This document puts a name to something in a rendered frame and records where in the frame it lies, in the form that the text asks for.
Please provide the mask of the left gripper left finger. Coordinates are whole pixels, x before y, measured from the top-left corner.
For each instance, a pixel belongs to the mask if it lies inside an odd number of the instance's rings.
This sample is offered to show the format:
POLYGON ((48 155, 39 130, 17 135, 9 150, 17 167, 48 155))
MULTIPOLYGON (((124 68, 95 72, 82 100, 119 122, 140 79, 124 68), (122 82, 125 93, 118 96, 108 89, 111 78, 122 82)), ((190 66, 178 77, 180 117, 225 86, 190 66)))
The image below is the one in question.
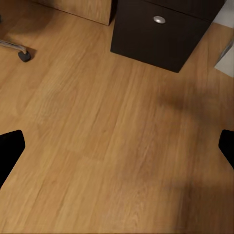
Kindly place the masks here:
POLYGON ((22 130, 0 135, 0 188, 25 149, 22 130))

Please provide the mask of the swivel chair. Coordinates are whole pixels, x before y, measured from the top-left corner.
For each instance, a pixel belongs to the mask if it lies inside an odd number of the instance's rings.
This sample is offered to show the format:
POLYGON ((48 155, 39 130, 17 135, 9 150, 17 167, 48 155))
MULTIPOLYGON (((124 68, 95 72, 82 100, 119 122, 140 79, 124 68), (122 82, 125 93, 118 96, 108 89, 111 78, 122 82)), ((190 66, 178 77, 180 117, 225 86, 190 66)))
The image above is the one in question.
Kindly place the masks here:
POLYGON ((17 44, 7 42, 7 41, 0 39, 0 46, 21 50, 20 52, 18 52, 18 56, 23 62, 26 62, 26 60, 31 58, 30 53, 26 50, 25 47, 23 47, 21 45, 17 45, 17 44))

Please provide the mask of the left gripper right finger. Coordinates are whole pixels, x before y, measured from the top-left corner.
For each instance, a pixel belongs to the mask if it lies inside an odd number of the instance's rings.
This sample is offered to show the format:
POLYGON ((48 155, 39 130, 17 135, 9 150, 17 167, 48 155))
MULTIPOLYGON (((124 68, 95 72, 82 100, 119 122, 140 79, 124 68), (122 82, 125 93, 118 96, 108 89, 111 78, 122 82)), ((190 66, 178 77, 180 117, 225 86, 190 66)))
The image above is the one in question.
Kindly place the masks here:
POLYGON ((223 130, 218 146, 234 169, 234 132, 223 130))

